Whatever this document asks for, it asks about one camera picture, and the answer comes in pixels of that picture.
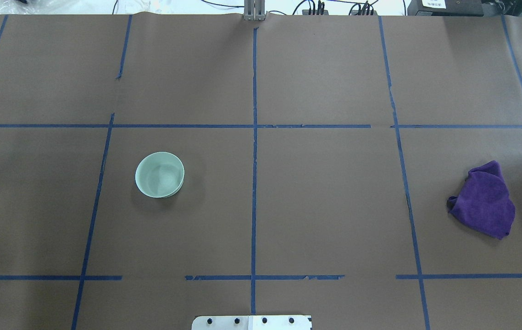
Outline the purple cloth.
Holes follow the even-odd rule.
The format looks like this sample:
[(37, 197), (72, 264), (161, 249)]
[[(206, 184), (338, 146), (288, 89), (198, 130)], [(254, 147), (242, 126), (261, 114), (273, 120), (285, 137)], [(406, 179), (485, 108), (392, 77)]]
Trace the purple cloth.
[(458, 194), (447, 199), (446, 208), (461, 224), (498, 240), (510, 234), (516, 216), (500, 163), (495, 160), (470, 169)]

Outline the mint green bowl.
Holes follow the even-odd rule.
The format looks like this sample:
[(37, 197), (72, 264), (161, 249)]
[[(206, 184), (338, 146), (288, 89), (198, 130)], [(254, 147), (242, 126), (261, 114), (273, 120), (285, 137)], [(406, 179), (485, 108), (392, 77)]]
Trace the mint green bowl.
[(138, 190), (152, 198), (171, 197), (183, 186), (185, 167), (169, 152), (156, 152), (140, 161), (135, 171)]

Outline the aluminium frame post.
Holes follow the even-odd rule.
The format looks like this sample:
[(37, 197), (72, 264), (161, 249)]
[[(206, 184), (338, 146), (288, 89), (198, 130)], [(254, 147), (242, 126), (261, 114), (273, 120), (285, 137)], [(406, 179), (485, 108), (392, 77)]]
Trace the aluminium frame post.
[(267, 18), (265, 0), (244, 0), (244, 20), (264, 21)]

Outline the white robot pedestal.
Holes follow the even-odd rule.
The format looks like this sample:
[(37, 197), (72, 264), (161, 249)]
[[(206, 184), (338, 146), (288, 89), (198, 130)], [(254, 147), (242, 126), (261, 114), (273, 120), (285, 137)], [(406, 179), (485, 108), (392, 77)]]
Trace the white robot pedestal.
[(192, 330), (311, 330), (309, 315), (222, 315), (196, 317)]

